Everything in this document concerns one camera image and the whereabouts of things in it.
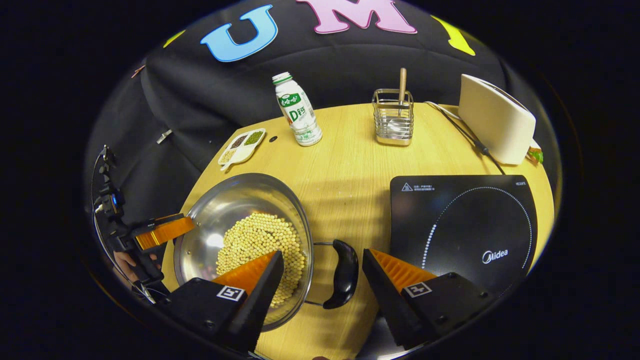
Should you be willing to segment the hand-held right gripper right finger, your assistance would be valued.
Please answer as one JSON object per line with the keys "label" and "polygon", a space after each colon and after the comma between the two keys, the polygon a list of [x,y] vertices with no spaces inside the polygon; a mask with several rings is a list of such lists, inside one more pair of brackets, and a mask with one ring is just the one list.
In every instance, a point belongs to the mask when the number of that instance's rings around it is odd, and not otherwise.
{"label": "hand-held right gripper right finger", "polygon": [[362,269],[394,342],[405,350],[445,338],[495,301],[456,272],[435,275],[373,248],[364,249]]}

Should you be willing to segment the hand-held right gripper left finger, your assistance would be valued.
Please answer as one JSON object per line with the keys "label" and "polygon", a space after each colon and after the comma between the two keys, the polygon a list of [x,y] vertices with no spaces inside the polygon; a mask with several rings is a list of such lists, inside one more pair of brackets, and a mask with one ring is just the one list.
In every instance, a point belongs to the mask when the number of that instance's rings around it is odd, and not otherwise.
{"label": "hand-held right gripper left finger", "polygon": [[253,352],[283,273],[283,253],[271,251],[214,280],[192,278],[165,298],[165,313],[216,346]]}

